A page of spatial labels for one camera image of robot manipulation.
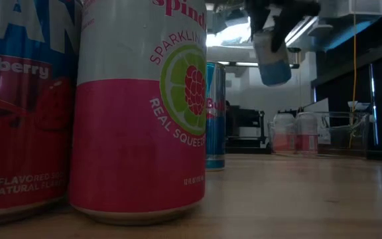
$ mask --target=red bull can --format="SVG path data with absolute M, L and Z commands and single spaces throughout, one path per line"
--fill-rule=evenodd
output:
M 0 222 L 65 195 L 81 11 L 0 0 Z
M 207 63 L 206 170 L 225 167 L 225 66 Z
M 150 224 L 204 196 L 203 0 L 85 1 L 70 202 Z

